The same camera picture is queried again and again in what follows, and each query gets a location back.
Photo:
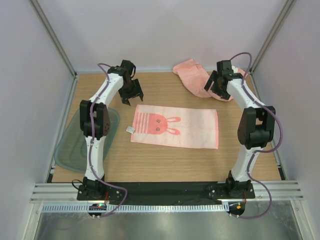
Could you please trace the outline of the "pink bunny towel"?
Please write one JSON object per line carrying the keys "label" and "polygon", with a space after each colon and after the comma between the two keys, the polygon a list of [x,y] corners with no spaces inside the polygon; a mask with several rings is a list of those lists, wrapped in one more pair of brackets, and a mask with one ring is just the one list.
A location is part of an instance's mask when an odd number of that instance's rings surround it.
{"label": "pink bunny towel", "polygon": [[130,141],[191,149],[218,149],[219,126],[215,109],[138,104]]}

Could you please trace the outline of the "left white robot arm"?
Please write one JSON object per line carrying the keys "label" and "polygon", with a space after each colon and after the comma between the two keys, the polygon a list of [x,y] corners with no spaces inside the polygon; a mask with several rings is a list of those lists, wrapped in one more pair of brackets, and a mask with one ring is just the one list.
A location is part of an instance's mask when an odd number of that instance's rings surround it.
{"label": "left white robot arm", "polygon": [[109,66],[103,72],[105,80],[101,87],[79,104],[80,129],[87,148],[86,170],[77,193],[80,201],[105,199],[111,189],[117,196],[128,193],[123,187],[105,182],[104,144],[111,129],[108,107],[116,94],[125,105],[129,105],[132,98],[142,99],[144,94],[138,79],[134,78],[136,66],[130,60],[124,59],[120,65]]}

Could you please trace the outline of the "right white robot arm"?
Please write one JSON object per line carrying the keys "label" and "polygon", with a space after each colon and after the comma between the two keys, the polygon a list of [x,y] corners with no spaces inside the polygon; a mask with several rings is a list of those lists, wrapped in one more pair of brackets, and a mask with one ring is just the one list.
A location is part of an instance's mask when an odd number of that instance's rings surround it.
{"label": "right white robot arm", "polygon": [[241,145],[234,167],[229,171],[224,183],[209,186],[212,199],[254,198],[252,170],[259,154],[273,140],[276,110],[265,106],[248,89],[240,73],[234,72],[230,60],[221,60],[216,64],[204,89],[223,100],[234,99],[242,110],[237,129],[237,138]]}

